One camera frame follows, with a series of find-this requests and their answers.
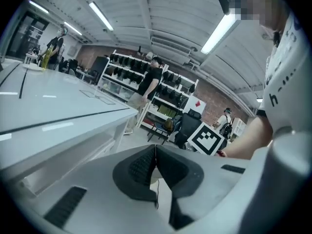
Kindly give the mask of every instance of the brick wall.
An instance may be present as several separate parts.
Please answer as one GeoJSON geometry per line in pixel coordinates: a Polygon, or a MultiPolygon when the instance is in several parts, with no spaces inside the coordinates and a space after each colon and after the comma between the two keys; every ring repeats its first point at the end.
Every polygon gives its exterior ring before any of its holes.
{"type": "Polygon", "coordinates": [[[223,114],[224,109],[227,107],[232,109],[231,119],[235,117],[240,118],[243,122],[247,123],[248,115],[237,106],[237,104],[222,93],[219,89],[212,86],[210,83],[199,78],[195,74],[181,69],[169,63],[169,69],[187,77],[190,80],[198,79],[198,85],[195,89],[194,96],[207,103],[205,111],[202,114],[202,120],[209,125],[212,125],[223,114]]]}
{"type": "MultiPolygon", "coordinates": [[[[98,56],[110,55],[116,48],[105,46],[90,46],[85,45],[80,49],[76,59],[79,64],[85,68],[91,68],[93,62],[98,56]]],[[[117,49],[117,53],[124,55],[132,55],[136,57],[136,51],[128,49],[117,49]]],[[[196,75],[181,69],[169,63],[169,69],[185,76],[191,80],[198,79],[198,86],[194,92],[194,96],[207,103],[205,111],[202,115],[202,120],[207,124],[213,124],[223,114],[224,109],[227,107],[232,109],[231,118],[240,118],[243,122],[247,123],[248,115],[236,105],[234,101],[228,98],[219,89],[215,88],[205,80],[197,77],[196,75]]]]}
{"type": "Polygon", "coordinates": [[[117,53],[123,55],[132,55],[133,57],[137,57],[137,52],[129,49],[119,49],[113,47],[105,47],[105,46],[91,46],[84,45],[81,47],[80,51],[76,56],[76,60],[79,65],[82,65],[84,68],[91,68],[92,64],[96,60],[97,57],[103,57],[105,55],[110,56],[113,51],[117,49],[117,53]]]}

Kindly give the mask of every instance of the hand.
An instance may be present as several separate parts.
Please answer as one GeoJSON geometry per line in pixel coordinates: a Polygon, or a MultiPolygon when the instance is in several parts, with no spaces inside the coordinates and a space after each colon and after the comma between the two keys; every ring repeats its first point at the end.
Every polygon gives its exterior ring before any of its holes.
{"type": "Polygon", "coordinates": [[[142,96],[142,102],[146,103],[147,102],[147,95],[142,96]]]}

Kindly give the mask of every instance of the doorway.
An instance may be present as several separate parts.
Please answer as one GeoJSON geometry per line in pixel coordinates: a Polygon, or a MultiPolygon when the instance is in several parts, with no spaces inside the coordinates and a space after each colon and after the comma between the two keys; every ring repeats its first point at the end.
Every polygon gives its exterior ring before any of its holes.
{"type": "Polygon", "coordinates": [[[24,60],[26,54],[38,45],[43,31],[49,23],[31,12],[26,12],[10,41],[6,55],[24,60]]]}

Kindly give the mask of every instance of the ceiling light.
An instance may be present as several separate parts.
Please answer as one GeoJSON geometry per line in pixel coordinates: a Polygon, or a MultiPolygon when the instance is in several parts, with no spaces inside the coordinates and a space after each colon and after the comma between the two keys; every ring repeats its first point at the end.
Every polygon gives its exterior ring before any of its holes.
{"type": "Polygon", "coordinates": [[[47,13],[47,14],[49,13],[49,11],[47,11],[47,10],[44,9],[44,8],[42,8],[40,5],[36,4],[35,2],[29,0],[29,3],[30,3],[31,5],[37,7],[38,9],[42,10],[43,12],[47,13]]]}
{"type": "Polygon", "coordinates": [[[102,20],[102,22],[106,25],[106,27],[110,31],[113,31],[114,30],[113,27],[109,24],[108,20],[105,18],[103,13],[99,10],[97,5],[94,2],[92,2],[89,4],[89,6],[91,7],[91,9],[93,9],[93,11],[97,14],[97,16],[102,20]]]}
{"type": "Polygon", "coordinates": [[[208,54],[233,26],[236,20],[237,19],[235,14],[229,14],[227,16],[225,15],[207,40],[206,44],[201,49],[201,52],[205,55],[208,54]]]}
{"type": "Polygon", "coordinates": [[[68,27],[70,27],[73,31],[75,31],[76,33],[78,33],[79,35],[82,36],[82,33],[80,33],[77,29],[75,29],[73,26],[71,26],[69,23],[64,22],[65,25],[67,25],[68,27]]]}

